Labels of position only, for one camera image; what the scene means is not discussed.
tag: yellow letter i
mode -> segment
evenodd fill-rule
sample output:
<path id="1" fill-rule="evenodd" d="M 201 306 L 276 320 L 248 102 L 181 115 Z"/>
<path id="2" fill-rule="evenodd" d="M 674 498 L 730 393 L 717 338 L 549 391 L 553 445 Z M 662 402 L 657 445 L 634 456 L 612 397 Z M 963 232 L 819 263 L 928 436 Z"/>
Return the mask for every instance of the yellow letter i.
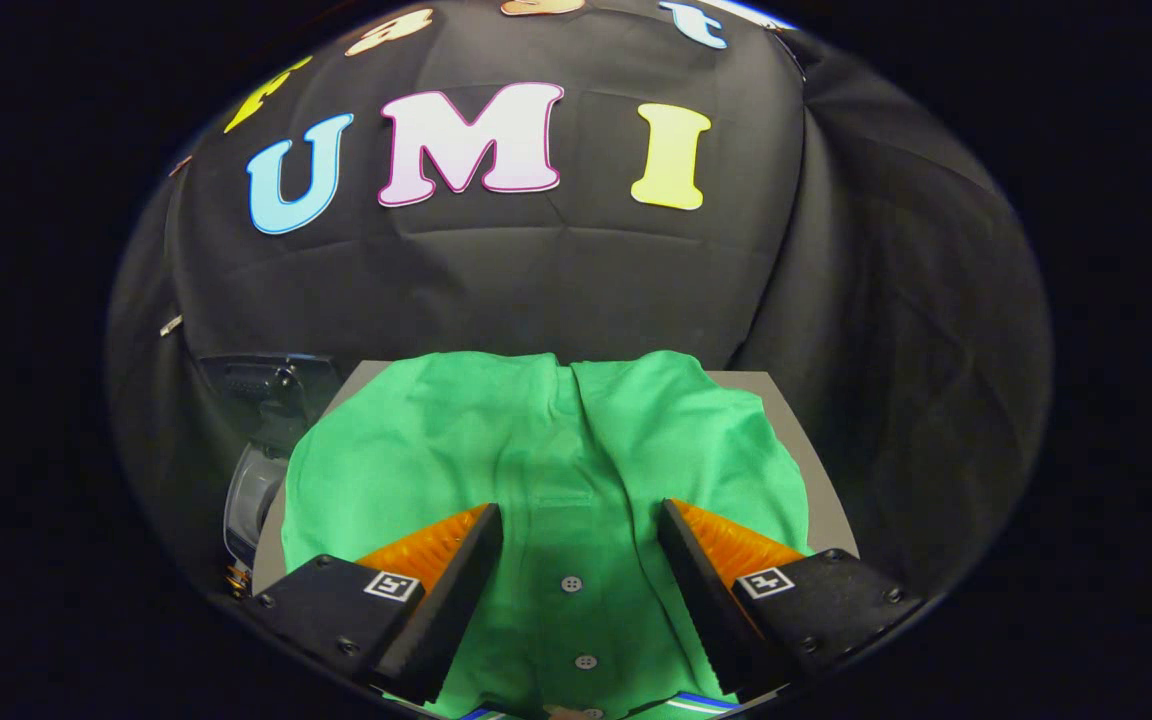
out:
<path id="1" fill-rule="evenodd" d="M 708 118 L 677 105 L 639 105 L 647 122 L 647 165 L 630 195 L 647 205 L 696 210 L 704 196 L 696 188 L 696 142 L 710 129 Z"/>

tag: gray table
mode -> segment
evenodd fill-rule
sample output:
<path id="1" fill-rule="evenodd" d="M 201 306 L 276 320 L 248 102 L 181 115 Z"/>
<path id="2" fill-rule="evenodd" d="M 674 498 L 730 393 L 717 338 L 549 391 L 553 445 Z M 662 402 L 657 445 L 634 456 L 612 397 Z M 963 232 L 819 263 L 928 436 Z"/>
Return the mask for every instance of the gray table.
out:
<path id="1" fill-rule="evenodd" d="M 349 374 L 346 382 L 340 387 L 340 392 L 332 399 L 324 416 L 332 414 L 342 402 L 353 397 L 372 378 L 379 376 L 381 370 L 388 367 L 389 363 L 365 359 Z M 735 372 L 712 372 L 708 373 L 714 382 L 728 388 L 740 388 L 752 392 L 763 397 L 763 410 L 767 414 L 767 419 L 772 429 L 776 431 L 776 438 L 782 446 L 790 452 L 790 455 L 799 464 L 803 471 L 803 482 L 808 491 L 808 510 L 810 528 L 808 529 L 808 544 L 814 551 L 823 551 L 838 547 L 859 556 L 856 552 L 856 539 L 851 535 L 851 525 L 847 524 L 847 516 L 842 511 L 842 503 L 838 501 L 838 495 L 833 492 L 833 483 L 820 465 L 820 460 L 812 450 L 812 444 L 808 441 L 803 432 L 803 425 L 795 418 L 790 407 L 781 396 L 781 391 L 772 382 L 767 373 L 735 373 Z M 271 584 L 281 579 L 287 570 L 283 561 L 283 515 L 287 507 L 285 498 L 285 486 L 278 490 L 270 507 L 270 515 L 265 520 L 265 528 L 262 529 L 260 541 L 256 544 L 256 560 L 252 568 L 252 593 L 265 591 Z"/>

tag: letter u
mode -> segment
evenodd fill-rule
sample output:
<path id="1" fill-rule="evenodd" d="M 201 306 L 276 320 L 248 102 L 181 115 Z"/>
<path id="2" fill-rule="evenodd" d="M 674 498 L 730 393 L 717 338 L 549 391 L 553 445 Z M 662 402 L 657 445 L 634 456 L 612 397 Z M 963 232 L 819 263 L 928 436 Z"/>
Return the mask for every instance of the letter u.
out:
<path id="1" fill-rule="evenodd" d="M 305 132 L 313 146 L 310 188 L 300 199 L 283 200 L 283 156 L 291 141 L 275 142 L 247 164 L 251 182 L 252 225 L 265 234 L 294 232 L 312 222 L 332 204 L 340 177 L 340 134 L 353 122 L 353 113 L 323 120 Z"/>

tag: orange soft finger pad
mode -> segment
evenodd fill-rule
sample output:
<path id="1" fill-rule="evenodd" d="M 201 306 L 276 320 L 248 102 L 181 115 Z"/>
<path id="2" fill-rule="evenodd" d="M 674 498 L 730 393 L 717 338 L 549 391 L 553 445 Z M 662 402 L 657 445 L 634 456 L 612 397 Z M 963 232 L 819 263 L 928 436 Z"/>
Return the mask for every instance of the orange soft finger pad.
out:
<path id="1" fill-rule="evenodd" d="M 760 536 L 744 525 L 732 523 L 722 515 L 702 510 L 676 498 L 670 500 L 679 507 L 682 520 L 691 529 L 691 535 L 705 551 L 705 558 L 713 564 L 718 577 L 723 579 L 723 588 L 728 591 L 736 578 L 744 575 L 803 560 L 803 553 Z"/>
<path id="2" fill-rule="evenodd" d="M 457 511 L 450 518 L 417 530 L 359 558 L 357 564 L 419 579 L 425 588 L 425 597 L 429 597 L 486 506 L 483 503 L 470 510 Z"/>

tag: pink letter m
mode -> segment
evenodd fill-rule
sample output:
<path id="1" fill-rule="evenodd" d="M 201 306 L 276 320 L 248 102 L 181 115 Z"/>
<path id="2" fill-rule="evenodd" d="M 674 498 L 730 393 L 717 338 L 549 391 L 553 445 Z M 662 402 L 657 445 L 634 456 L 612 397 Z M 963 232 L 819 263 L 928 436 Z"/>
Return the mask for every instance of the pink letter m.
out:
<path id="1" fill-rule="evenodd" d="M 434 183 L 420 173 L 420 152 L 429 152 L 453 192 L 464 192 L 479 162 L 495 145 L 495 164 L 483 187 L 495 192 L 540 192 L 558 185 L 550 167 L 550 111 L 563 89 L 545 82 L 518 82 L 492 97 L 473 121 L 442 92 L 399 97 L 380 114 L 394 122 L 389 183 L 380 204 L 399 209 L 434 196 Z"/>

